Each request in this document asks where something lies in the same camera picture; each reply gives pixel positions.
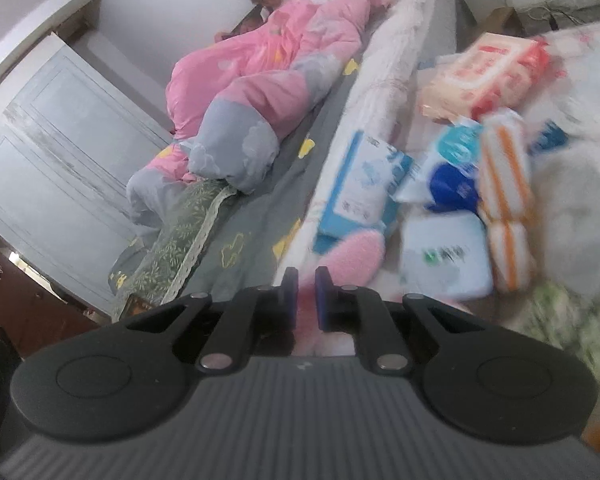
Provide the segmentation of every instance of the bed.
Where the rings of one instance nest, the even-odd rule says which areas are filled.
[[[276,283],[288,266],[309,269],[317,223],[352,134],[362,128],[397,140],[397,124],[413,109],[418,67],[454,53],[458,28],[462,34],[470,20],[458,2],[393,0],[367,27],[363,51],[326,99],[283,141],[253,194],[220,181],[189,186],[152,250],[131,247],[112,270],[113,320],[128,315],[131,294],[155,305],[204,290],[224,301],[245,286]]]

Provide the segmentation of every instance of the pink fuzzy object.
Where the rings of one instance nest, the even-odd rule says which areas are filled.
[[[383,260],[384,235],[365,229],[340,241],[318,261],[316,267],[327,267],[334,285],[365,286],[378,272]],[[330,349],[329,335],[323,335],[318,329],[314,270],[300,277],[294,355],[312,355],[316,348],[321,355],[340,353],[337,349]]]

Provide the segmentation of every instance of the blue and white package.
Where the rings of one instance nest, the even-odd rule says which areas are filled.
[[[320,220],[314,250],[324,253],[337,240],[362,228],[384,233],[398,212],[391,195],[412,161],[390,144],[357,131]]]
[[[421,163],[414,163],[394,194],[396,202],[420,204],[434,212],[476,212],[476,178],[482,126],[472,120],[443,130]]]

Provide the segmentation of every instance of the ribbed gray surface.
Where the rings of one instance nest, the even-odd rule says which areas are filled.
[[[252,358],[204,381],[159,428],[106,446],[34,437],[8,480],[600,480],[574,438],[535,448],[475,440],[441,423],[400,379],[356,358]]]

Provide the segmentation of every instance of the orange stripe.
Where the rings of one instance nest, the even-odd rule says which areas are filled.
[[[493,182],[493,187],[496,190],[496,197],[498,199],[498,206],[500,207],[500,211],[502,212],[502,219],[510,220],[511,219],[511,211],[509,210],[509,204],[507,204],[507,199],[504,196],[504,190],[502,188],[502,183],[500,181],[500,177],[498,173],[496,173],[496,167],[493,163],[493,159],[491,158],[491,153],[489,152],[489,147],[487,143],[484,142],[482,144],[482,156],[484,157],[484,161],[487,164],[487,169],[490,174],[491,180]]]
[[[507,288],[516,290],[516,250],[513,243],[513,230],[508,222],[504,224],[504,252],[507,260]]]
[[[500,143],[502,144],[504,154],[507,156],[507,161],[509,161],[509,166],[513,172],[513,178],[516,181],[516,187],[518,188],[518,193],[522,199],[522,207],[526,209],[529,206],[529,187],[526,183],[525,177],[522,175],[520,160],[516,156],[516,150],[513,146],[513,141],[511,140],[511,137],[504,126],[499,127],[497,133],[498,137],[500,138]]]

